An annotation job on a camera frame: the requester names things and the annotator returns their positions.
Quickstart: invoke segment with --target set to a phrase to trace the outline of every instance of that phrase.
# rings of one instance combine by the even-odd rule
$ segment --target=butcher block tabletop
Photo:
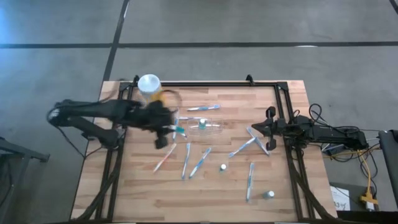
[[[308,114],[308,98],[301,80],[287,81],[293,110]],[[107,97],[117,82],[104,82],[101,97]],[[182,97],[180,116],[199,116],[222,119],[223,130],[210,136],[177,135],[177,147],[157,172],[153,172],[157,163],[163,159],[171,146],[155,149],[155,133],[129,128],[126,133],[123,161],[119,177],[118,192],[114,208],[114,222],[293,222],[295,214],[289,170],[283,140],[275,137],[277,147],[266,156],[257,144],[251,144],[234,157],[236,151],[251,139],[246,127],[266,119],[265,111],[275,106],[275,92],[271,87],[167,87],[175,90]],[[139,99],[137,91],[133,98]],[[177,105],[172,95],[167,95],[167,106]],[[205,105],[221,105],[218,110],[187,111],[187,108]],[[110,128],[107,119],[96,118],[95,123],[103,128]],[[187,129],[187,122],[180,125]],[[267,138],[253,130],[255,136],[265,144]],[[186,145],[191,143],[190,157],[182,180],[182,169],[187,153]],[[90,141],[86,153],[99,148],[99,143]],[[192,179],[188,179],[195,165],[207,148],[212,150]],[[336,210],[330,192],[328,177],[321,152],[316,146],[304,149],[304,162],[311,191],[326,210],[336,217]],[[81,215],[98,193],[103,175],[106,150],[101,149],[88,157],[76,193],[72,217]],[[251,200],[246,202],[250,163],[255,164]],[[220,172],[220,165],[226,164]],[[275,197],[263,199],[268,190],[275,192]],[[106,215],[109,194],[105,198]],[[304,216],[306,206],[303,193],[300,198]]]

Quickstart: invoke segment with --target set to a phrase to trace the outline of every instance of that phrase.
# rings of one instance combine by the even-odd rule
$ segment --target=concrete floor
[[[0,2],[0,44],[111,43],[123,0]],[[131,0],[121,43],[398,40],[388,0]],[[45,121],[65,98],[96,101],[109,49],[0,49],[0,136],[50,153],[32,161],[13,223],[68,220],[81,157]],[[332,125],[397,129],[398,47],[119,49],[111,80],[304,80]],[[82,150],[86,141],[67,129]],[[367,133],[369,138],[375,133]],[[381,152],[374,152],[381,210],[397,210]],[[325,160],[330,182],[366,185],[358,161]]]

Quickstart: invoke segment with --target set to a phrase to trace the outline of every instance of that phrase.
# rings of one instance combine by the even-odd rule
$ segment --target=white cap
[[[138,89],[141,94],[154,94],[158,92],[160,86],[159,78],[153,74],[144,75],[138,80]]]

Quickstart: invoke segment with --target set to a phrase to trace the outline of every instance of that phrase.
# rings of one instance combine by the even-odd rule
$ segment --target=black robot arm
[[[305,148],[308,143],[344,144],[352,149],[367,149],[365,134],[355,127],[331,127],[316,124],[314,120],[298,115],[286,123],[285,119],[274,121],[275,108],[269,107],[266,111],[267,119],[262,123],[253,124],[252,127],[264,136],[270,137],[268,150],[276,147],[273,135],[283,135],[290,138],[295,147]]]
[[[119,133],[115,129],[103,129],[82,117],[107,118],[115,124],[156,132],[155,145],[160,149],[167,145],[166,134],[173,132],[173,112],[154,101],[143,107],[134,100],[108,100],[106,102],[79,102],[64,100],[56,103],[47,115],[55,127],[74,127],[83,131],[85,138],[96,137],[108,148],[118,145]]]

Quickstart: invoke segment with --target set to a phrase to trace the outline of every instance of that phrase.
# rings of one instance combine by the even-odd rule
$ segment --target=blue toothbrush
[[[254,137],[250,140],[248,140],[246,143],[244,143],[238,150],[231,152],[228,157],[231,158],[233,156],[235,156],[236,153],[242,151],[245,147],[247,147],[248,145],[250,145],[252,142],[254,142],[257,139],[257,137]]]
[[[199,169],[199,167],[203,164],[203,161],[206,159],[206,156],[210,153],[211,151],[211,147],[206,149],[203,157],[200,159],[200,161],[198,162],[198,164],[195,166],[195,168],[193,168],[191,174],[189,175],[189,179],[191,179],[193,177],[193,175],[197,172],[197,170]]]

